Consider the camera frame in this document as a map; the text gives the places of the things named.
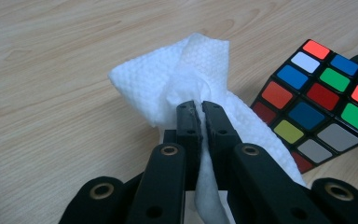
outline cube face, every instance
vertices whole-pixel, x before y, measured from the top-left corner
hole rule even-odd
[[[251,105],[301,173],[358,147],[358,64],[308,40]]]

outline wooden table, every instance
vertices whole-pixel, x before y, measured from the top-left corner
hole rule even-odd
[[[107,74],[195,32],[230,41],[249,105],[308,38],[358,54],[358,1],[0,1],[0,223],[57,223],[87,181],[142,172],[158,131]],[[358,188],[358,148],[303,176]]]

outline screw hole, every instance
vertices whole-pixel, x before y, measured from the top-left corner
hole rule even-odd
[[[146,215],[150,218],[161,217],[162,209],[158,206],[151,206],[146,210]]]
[[[101,200],[109,197],[114,189],[110,183],[97,184],[89,191],[89,196],[94,200]]]
[[[257,156],[260,153],[260,151],[255,147],[243,147],[242,151],[249,156]]]
[[[346,189],[338,184],[327,183],[324,186],[324,189],[331,196],[333,196],[341,201],[351,201],[354,198],[353,194],[348,189]]]
[[[301,208],[298,208],[298,207],[291,208],[290,212],[292,213],[292,215],[294,217],[296,217],[298,219],[305,220],[308,218],[307,213],[304,210],[302,210]]]
[[[173,156],[178,153],[177,147],[164,147],[161,149],[161,153],[165,156]]]

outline light wood grain tabletop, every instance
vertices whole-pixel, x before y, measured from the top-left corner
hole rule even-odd
[[[247,105],[307,39],[358,54],[358,1],[0,0],[0,223],[57,223],[77,191],[143,171],[158,130],[109,71],[192,33],[230,41]],[[358,188],[358,148],[303,175]]]

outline napkin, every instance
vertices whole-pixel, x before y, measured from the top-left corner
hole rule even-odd
[[[222,205],[214,179],[200,108],[203,101],[221,105],[242,142],[263,147],[294,181],[305,185],[281,140],[239,97],[227,90],[228,56],[228,41],[193,34],[125,62],[109,74],[125,100],[151,126],[160,129],[160,141],[164,130],[176,128],[175,108],[183,102],[195,101],[204,140],[194,203],[205,223],[229,223],[230,214]]]

